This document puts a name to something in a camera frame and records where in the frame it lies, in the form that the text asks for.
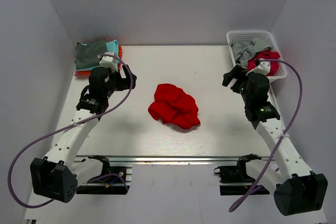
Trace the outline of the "red t-shirt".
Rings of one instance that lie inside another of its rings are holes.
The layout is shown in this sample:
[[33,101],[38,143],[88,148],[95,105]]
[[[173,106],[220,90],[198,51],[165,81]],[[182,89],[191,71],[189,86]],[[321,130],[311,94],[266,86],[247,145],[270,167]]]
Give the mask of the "red t-shirt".
[[161,120],[163,124],[173,124],[184,130],[201,124],[195,99],[169,83],[157,86],[154,102],[148,107],[148,112],[156,121]]

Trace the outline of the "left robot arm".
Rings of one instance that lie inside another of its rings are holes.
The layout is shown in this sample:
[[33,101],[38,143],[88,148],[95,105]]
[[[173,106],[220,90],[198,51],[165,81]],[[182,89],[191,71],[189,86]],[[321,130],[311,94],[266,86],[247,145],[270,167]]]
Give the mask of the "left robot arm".
[[76,156],[101,115],[107,111],[108,99],[116,91],[135,88],[136,76],[124,65],[125,77],[105,67],[92,69],[89,84],[81,92],[69,129],[43,158],[35,158],[30,165],[33,190],[36,195],[68,203],[77,188],[89,181],[108,180],[111,168],[108,159],[90,155],[75,163]]

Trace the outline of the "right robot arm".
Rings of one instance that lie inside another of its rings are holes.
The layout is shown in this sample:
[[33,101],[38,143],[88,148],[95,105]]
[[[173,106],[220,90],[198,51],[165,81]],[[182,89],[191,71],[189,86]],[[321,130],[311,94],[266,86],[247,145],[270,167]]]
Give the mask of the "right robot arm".
[[247,71],[236,65],[223,76],[223,86],[235,79],[231,90],[242,96],[245,116],[265,141],[278,169],[263,162],[257,154],[238,158],[235,166],[220,166],[220,182],[227,187],[249,183],[247,191],[225,189],[222,195],[242,195],[269,192],[284,216],[318,211],[322,208],[328,181],[305,163],[292,144],[277,109],[269,102],[270,81],[263,70]]

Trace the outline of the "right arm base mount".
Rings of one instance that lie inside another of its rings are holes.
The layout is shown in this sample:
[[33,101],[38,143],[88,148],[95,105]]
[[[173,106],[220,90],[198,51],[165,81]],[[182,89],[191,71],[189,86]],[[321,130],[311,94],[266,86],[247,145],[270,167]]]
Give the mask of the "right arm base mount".
[[247,175],[246,163],[261,160],[261,157],[256,154],[249,154],[239,157],[235,165],[214,168],[214,174],[219,177],[220,195],[243,196],[255,181]]

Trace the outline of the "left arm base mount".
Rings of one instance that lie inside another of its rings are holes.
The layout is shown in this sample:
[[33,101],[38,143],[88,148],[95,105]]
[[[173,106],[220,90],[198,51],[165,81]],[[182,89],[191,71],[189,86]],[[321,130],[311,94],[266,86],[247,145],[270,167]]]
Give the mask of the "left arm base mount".
[[101,155],[90,155],[75,164],[86,161],[99,161],[102,168],[100,174],[89,178],[77,188],[78,195],[126,195],[131,186],[132,165],[111,161]]

